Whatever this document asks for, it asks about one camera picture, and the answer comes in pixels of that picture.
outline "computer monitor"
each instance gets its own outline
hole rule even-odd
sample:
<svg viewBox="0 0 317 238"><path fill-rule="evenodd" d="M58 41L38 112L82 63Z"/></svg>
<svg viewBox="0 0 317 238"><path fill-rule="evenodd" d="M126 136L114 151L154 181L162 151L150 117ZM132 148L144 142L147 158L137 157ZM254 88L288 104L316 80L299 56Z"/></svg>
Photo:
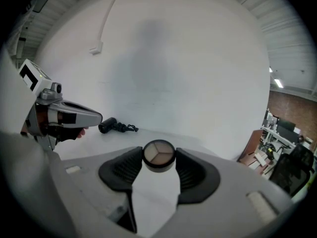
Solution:
<svg viewBox="0 0 317 238"><path fill-rule="evenodd" d="M267 119L268 110L265 111L264 119Z"/></svg>
<svg viewBox="0 0 317 238"><path fill-rule="evenodd" d="M295 133L293 131L289 131L288 129L285 129L284 127L282 127L280 125L277 126L276 132L281 137L284 137L285 139L287 139L291 143L297 144L297 140L298 140L298 134L297 133Z"/></svg>
<svg viewBox="0 0 317 238"><path fill-rule="evenodd" d="M277 126L281 126L289 131L294 131L296 124L292 123L291 121L285 120L283 118L279 118L277 121Z"/></svg>
<svg viewBox="0 0 317 238"><path fill-rule="evenodd" d="M263 127L267 127L269 125L268 120L264 119L262 122Z"/></svg>

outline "white wall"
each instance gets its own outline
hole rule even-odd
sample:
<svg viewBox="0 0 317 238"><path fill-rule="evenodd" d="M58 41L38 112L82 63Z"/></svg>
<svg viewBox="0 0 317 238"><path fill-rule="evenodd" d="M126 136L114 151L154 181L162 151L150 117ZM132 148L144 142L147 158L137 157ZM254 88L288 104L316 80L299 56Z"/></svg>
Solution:
<svg viewBox="0 0 317 238"><path fill-rule="evenodd" d="M93 56L110 2L80 2L38 50L64 97L105 118L198 138L223 158L240 155L269 93L256 19L233 0L116 0Z"/></svg>

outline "gray plastic housing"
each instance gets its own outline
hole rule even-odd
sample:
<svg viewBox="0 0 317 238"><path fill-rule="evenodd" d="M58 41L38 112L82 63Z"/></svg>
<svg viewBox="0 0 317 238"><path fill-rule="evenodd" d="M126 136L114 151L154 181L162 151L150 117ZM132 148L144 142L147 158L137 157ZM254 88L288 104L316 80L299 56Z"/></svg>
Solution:
<svg viewBox="0 0 317 238"><path fill-rule="evenodd" d="M13 195L36 222L63 237L135 236L115 223L127 209L125 193L112 191L98 177L102 163L131 149L61 161L54 152L47 158L32 139L0 134L1 164ZM220 185L201 203L178 205L153 238L266 237L294 209L282 189L248 167L183 150L212 163L220 173ZM79 169L68 174L66 170L72 167ZM253 191L260 191L277 212L277 218L267 226L246 198Z"/></svg>

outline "desk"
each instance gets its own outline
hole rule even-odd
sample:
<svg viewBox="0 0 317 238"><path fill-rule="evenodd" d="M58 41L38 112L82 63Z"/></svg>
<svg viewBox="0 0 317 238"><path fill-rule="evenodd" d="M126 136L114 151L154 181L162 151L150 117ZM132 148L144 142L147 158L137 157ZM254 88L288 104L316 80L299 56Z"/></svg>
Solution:
<svg viewBox="0 0 317 238"><path fill-rule="evenodd" d="M261 129L264 129L266 132L268 132L266 139L264 140L264 144L266 144L268 142L268 140L274 136L278 141L281 141L283 144L288 145L291 148L295 148L295 144L293 144L292 142L290 142L289 140L287 140L284 137L281 137L279 134L277 134L276 132L274 132L273 130L270 130L269 128L263 127L261 126Z"/></svg>

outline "black hair dryer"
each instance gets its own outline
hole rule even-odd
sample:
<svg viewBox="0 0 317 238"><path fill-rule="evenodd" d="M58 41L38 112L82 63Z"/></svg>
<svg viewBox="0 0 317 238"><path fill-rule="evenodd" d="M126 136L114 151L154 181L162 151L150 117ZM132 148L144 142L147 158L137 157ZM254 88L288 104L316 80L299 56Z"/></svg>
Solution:
<svg viewBox="0 0 317 238"><path fill-rule="evenodd" d="M106 134L110 130L117 130L119 132L126 132L126 131L134 131L137 132L139 129L136 128L134 125L128 125L122 124L120 122L117 122L116 118L108 118L107 120L103 121L98 125L98 129L101 133Z"/></svg>

